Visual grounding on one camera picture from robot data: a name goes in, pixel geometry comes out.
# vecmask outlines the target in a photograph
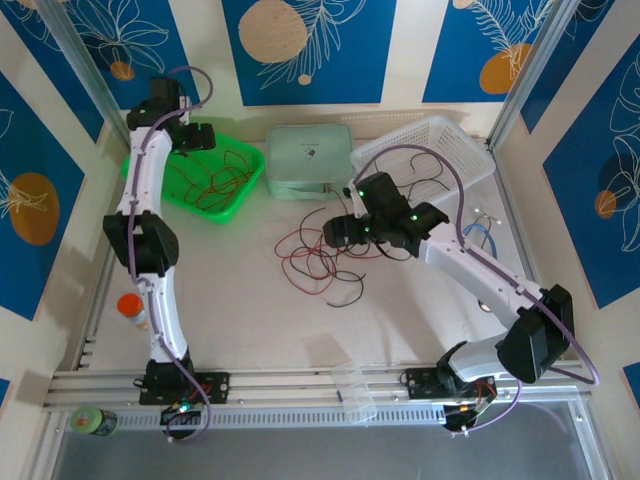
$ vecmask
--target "orange bottle cap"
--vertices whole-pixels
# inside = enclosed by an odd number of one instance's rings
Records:
[[[126,293],[118,300],[118,311],[125,317],[134,317],[143,309],[142,299],[135,293]]]

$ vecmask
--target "white plastic basket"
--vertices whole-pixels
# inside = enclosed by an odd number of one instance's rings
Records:
[[[495,170],[495,162],[485,149],[441,115],[424,118],[362,145],[351,152],[351,163],[359,173],[376,153],[403,144],[429,147],[440,153],[456,169],[465,189]],[[418,150],[392,150],[375,163],[365,176],[375,173],[376,167],[378,171],[387,172],[412,206],[420,202],[437,204],[458,194],[451,172],[435,157]]]

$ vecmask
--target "green basket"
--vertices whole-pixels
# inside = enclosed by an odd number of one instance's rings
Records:
[[[215,223],[227,223],[264,170],[264,155],[246,143],[216,133],[216,148],[172,153],[162,181],[162,198]],[[120,173],[127,178],[129,159]]]

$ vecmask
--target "white table surface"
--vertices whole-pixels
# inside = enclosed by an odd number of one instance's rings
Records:
[[[491,231],[498,258],[522,274],[495,179],[478,182],[466,196],[464,224],[477,217],[474,208],[500,218],[502,225]],[[295,289],[285,279],[273,247],[320,206],[327,209],[306,226],[321,228],[344,212],[337,200],[275,200],[264,176],[227,225],[163,203],[163,218],[180,242],[176,301],[196,368],[306,368],[348,360],[361,365],[433,363],[461,340],[503,331],[469,292],[415,259],[403,263],[386,258],[340,259],[340,268],[367,274],[363,298],[346,308],[331,308],[326,302],[353,298],[350,295],[360,288],[357,283],[334,282],[314,297]],[[457,196],[438,207],[455,218]],[[481,237],[481,232],[471,234],[474,241]],[[148,333],[116,309],[118,298],[133,291],[126,270],[116,262],[91,369],[144,369]]]

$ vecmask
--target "blue cable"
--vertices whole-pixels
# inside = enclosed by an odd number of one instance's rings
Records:
[[[480,225],[479,223],[472,223],[471,225],[467,225],[466,227],[464,227],[464,230],[462,231],[462,233],[464,233],[465,235],[469,235],[469,232],[474,228],[479,229],[480,231],[484,232],[487,235],[487,240],[489,240],[489,244],[491,245],[491,254],[493,255],[493,258],[497,260],[498,247],[496,246],[496,241],[493,239],[493,237],[489,233],[489,230],[487,230],[487,227],[485,227],[484,225]]]

